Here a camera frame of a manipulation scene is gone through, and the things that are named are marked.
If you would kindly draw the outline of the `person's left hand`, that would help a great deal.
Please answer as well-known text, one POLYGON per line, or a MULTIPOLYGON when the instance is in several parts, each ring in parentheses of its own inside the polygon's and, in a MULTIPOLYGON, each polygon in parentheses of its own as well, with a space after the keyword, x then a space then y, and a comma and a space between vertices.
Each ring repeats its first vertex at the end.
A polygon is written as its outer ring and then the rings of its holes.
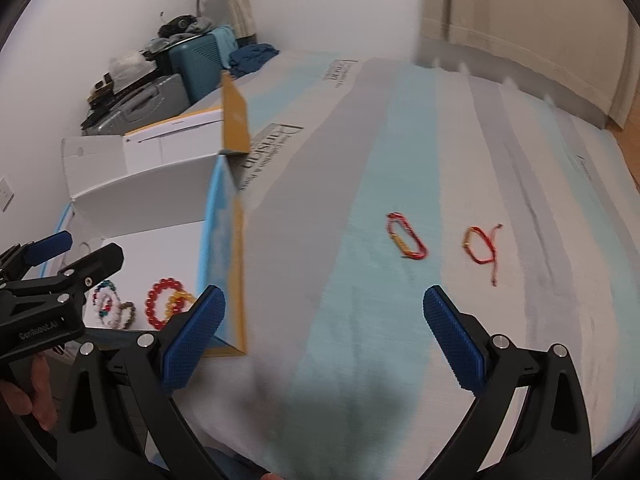
POLYGON ((29 380, 26 391, 12 382, 1 382, 2 398, 13 415, 32 415, 43 430, 51 431, 58 422, 58 412, 51 389, 50 366, 43 352, 32 356, 29 380))

